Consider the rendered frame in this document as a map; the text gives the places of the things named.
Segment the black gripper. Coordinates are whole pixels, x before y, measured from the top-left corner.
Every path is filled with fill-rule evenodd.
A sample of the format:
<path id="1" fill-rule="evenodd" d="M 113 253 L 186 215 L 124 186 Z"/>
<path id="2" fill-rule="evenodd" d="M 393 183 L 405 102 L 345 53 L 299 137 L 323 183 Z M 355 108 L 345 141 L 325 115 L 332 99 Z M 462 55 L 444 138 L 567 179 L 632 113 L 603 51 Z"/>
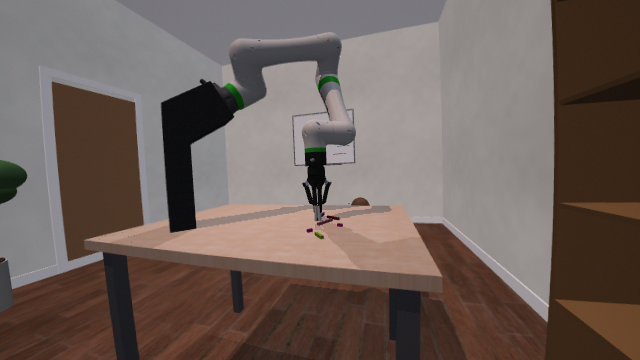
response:
<path id="1" fill-rule="evenodd" d="M 331 185 L 331 182 L 326 180 L 324 166 L 308 167 L 307 170 L 308 170 L 308 178 L 306 182 L 302 183 L 302 185 L 305 188 L 309 204 L 313 205 L 315 221 L 317 221 L 317 218 L 318 218 L 318 221 L 321 221 L 322 205 L 326 203 L 328 190 Z M 312 187 L 312 195 L 311 195 L 308 183 Z M 325 186 L 324 195 L 322 199 L 322 186 L 324 183 L 326 186 Z M 318 203 L 317 203 L 317 190 L 318 190 Z M 312 199 L 312 196 L 313 196 L 313 199 Z"/>

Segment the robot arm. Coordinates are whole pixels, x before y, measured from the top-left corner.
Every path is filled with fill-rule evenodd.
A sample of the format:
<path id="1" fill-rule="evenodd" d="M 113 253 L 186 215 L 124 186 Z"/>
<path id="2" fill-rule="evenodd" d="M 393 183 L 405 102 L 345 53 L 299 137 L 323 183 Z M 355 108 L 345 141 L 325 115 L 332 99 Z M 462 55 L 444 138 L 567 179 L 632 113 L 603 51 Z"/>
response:
<path id="1" fill-rule="evenodd" d="M 308 121 L 303 126 L 302 137 L 305 165 L 321 167 L 327 164 L 326 145 L 348 145 L 356 136 L 337 77 L 341 49 L 340 38 L 332 32 L 293 39 L 237 39 L 229 48 L 235 80 L 224 87 L 212 84 L 234 114 L 266 96 L 262 68 L 318 61 L 315 81 L 329 121 Z"/>

